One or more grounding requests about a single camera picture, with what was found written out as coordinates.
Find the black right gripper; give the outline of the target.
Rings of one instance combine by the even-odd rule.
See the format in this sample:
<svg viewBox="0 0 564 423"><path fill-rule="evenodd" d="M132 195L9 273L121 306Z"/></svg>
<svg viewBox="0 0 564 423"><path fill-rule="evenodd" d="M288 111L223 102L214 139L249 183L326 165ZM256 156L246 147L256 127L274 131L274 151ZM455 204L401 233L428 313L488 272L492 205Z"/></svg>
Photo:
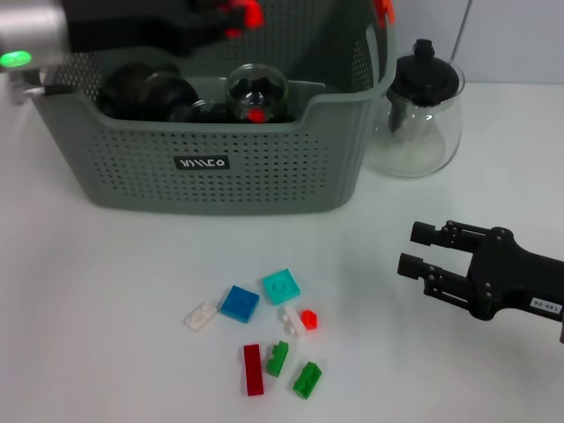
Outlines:
<svg viewBox="0 0 564 423"><path fill-rule="evenodd" d="M402 253L397 274L421 279L424 294L490 321L517 309L554 321L563 317L563 262L520 247L508 229L491 230L452 220L440 229L413 224L410 241L472 253L468 278Z"/></svg>

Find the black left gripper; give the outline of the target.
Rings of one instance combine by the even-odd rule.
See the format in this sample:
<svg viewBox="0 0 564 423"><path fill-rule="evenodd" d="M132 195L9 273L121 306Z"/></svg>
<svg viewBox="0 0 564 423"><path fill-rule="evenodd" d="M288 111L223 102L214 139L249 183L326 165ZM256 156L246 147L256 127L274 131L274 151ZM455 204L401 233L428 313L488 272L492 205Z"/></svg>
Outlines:
<svg viewBox="0 0 564 423"><path fill-rule="evenodd" d="M183 1L71 0L63 10L73 53L154 47L186 56L242 31L242 23L193 22ZM232 0L194 0L193 11L203 19L247 17L247 6Z"/></svg>

